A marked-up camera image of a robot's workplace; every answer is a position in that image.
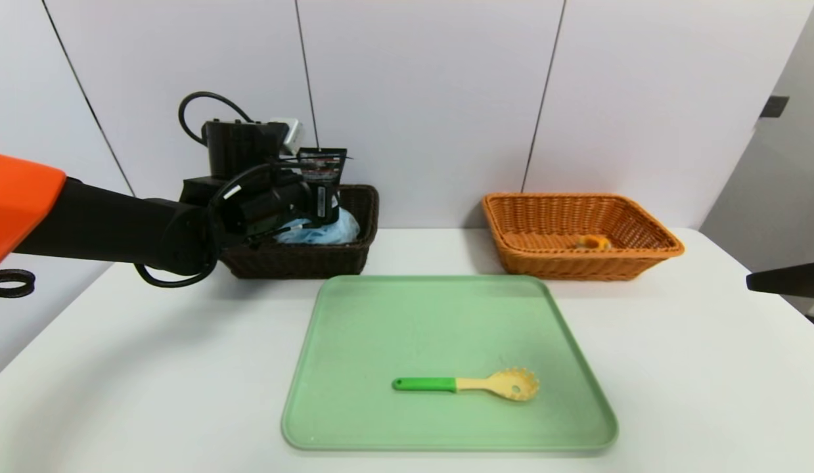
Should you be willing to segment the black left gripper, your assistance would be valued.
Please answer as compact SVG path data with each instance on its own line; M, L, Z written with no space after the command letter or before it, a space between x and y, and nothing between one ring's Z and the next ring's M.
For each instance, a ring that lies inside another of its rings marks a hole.
M241 191L238 208L247 224L269 222L284 227L298 219L322 227L338 221L340 200L333 186L304 180L277 183L263 191Z

